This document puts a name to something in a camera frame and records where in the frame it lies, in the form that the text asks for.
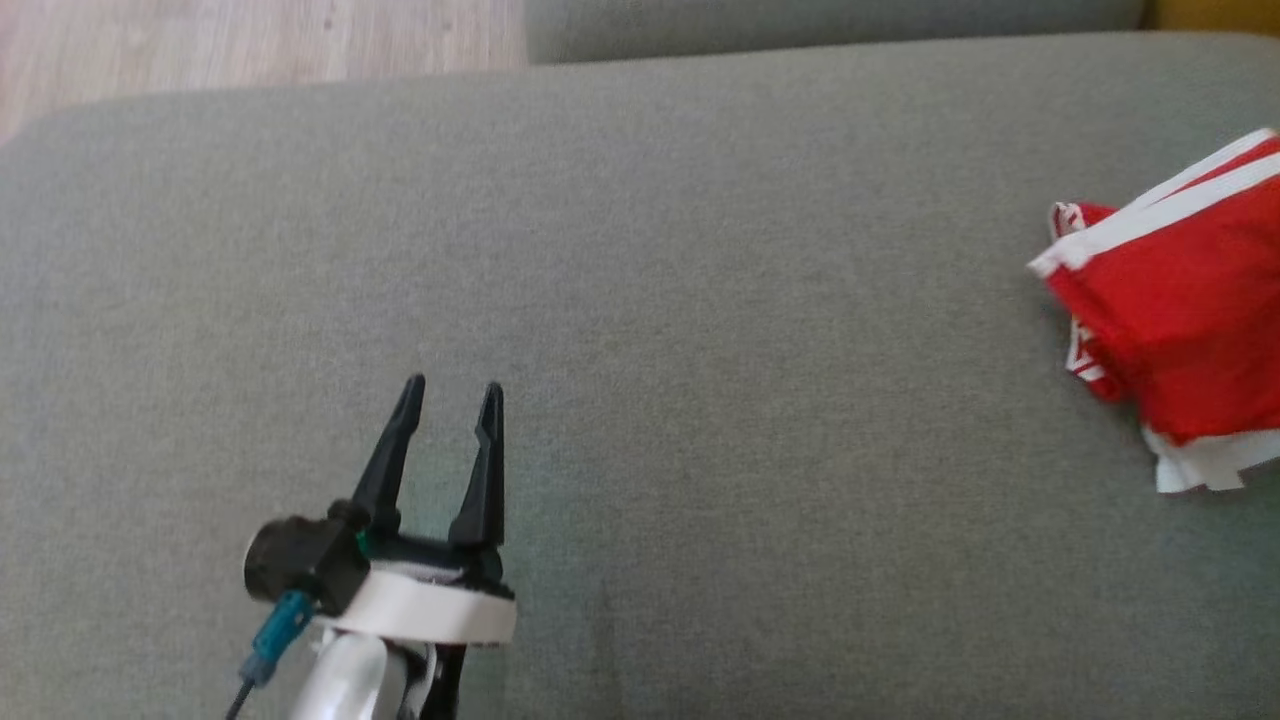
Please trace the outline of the red and white garment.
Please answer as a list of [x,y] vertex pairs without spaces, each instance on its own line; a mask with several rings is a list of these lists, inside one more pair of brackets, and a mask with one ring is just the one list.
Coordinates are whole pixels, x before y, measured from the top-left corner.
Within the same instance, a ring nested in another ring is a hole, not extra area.
[[1280,132],[1253,131],[1123,208],[1055,202],[1029,263],[1069,315],[1065,368],[1129,404],[1165,495],[1280,461]]

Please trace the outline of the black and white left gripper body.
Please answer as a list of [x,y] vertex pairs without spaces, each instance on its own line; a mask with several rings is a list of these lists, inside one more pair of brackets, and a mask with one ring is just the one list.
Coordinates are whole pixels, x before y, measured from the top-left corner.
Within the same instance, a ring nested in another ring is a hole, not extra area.
[[517,601],[494,544],[362,533],[371,568],[343,612],[317,623],[401,643],[508,644]]

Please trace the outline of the wide yellow sofa backrest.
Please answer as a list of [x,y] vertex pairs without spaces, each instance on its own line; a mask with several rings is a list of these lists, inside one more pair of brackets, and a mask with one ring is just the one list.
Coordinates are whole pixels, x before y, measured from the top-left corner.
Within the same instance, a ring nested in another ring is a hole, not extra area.
[[1280,0],[1146,0],[1144,26],[1280,38]]

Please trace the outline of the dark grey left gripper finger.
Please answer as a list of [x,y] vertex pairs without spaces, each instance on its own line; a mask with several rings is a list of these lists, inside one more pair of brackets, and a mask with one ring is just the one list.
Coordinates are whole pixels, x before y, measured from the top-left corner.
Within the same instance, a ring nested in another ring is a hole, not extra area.
[[399,529],[397,502],[410,441],[421,418],[425,387],[422,374],[406,380],[353,492],[352,502],[369,515],[366,530],[374,536],[392,536]]
[[465,548],[497,548],[506,543],[504,391],[497,382],[486,392],[475,425],[477,452],[449,543]]

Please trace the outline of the grey sofa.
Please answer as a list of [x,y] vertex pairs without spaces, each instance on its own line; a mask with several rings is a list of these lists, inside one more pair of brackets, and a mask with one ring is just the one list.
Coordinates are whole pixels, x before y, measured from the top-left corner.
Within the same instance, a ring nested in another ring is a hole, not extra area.
[[506,389],[460,715],[1280,720],[1280,478],[1153,487],[1025,264],[1280,126],[1280,41],[1073,35],[174,94],[0,145],[0,720],[221,720],[260,525]]

